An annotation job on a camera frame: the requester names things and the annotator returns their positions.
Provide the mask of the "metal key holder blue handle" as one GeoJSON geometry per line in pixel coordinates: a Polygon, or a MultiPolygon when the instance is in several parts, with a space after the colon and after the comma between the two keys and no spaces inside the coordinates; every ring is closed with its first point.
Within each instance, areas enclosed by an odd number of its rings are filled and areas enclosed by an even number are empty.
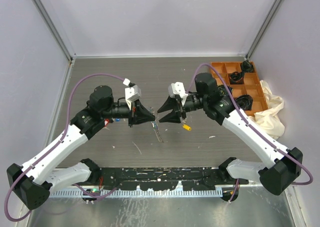
{"type": "Polygon", "coordinates": [[[158,123],[157,123],[157,118],[158,118],[158,114],[154,111],[153,107],[149,107],[149,111],[154,115],[155,117],[155,120],[151,122],[152,124],[152,128],[154,130],[154,133],[156,135],[156,138],[157,140],[160,142],[160,143],[163,143],[163,139],[162,139],[162,136],[161,136],[161,133],[160,133],[160,130],[159,130],[159,126],[158,126],[158,123]]]}

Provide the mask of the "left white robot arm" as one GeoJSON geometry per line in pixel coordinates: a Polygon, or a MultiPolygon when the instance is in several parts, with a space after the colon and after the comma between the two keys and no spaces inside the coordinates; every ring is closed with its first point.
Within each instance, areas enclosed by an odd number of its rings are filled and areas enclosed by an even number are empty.
{"type": "Polygon", "coordinates": [[[125,89],[125,102],[115,102],[109,86],[96,87],[87,106],[71,119],[66,131],[33,159],[8,167],[8,181],[16,196],[29,210],[35,210],[58,190],[77,183],[97,184],[101,169],[89,158],[58,172],[53,170],[113,119],[127,119],[130,127],[154,121],[155,116],[142,105],[140,97],[137,85],[125,89]]]}

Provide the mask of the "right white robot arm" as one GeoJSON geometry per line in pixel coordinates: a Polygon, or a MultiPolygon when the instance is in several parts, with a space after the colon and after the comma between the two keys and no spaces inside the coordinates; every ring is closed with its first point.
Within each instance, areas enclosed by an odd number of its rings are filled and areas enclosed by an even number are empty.
{"type": "Polygon", "coordinates": [[[234,98],[221,96],[216,79],[210,73],[194,77],[195,92],[186,93],[183,83],[168,87],[168,98],[158,113],[168,112],[161,123],[182,123],[187,113],[204,110],[207,117],[237,135],[259,157],[260,162],[230,157],[219,165],[219,178],[225,184],[235,179],[255,181],[273,195],[280,195],[301,174],[303,153],[289,149],[263,132],[242,109],[236,109],[234,98]]]}

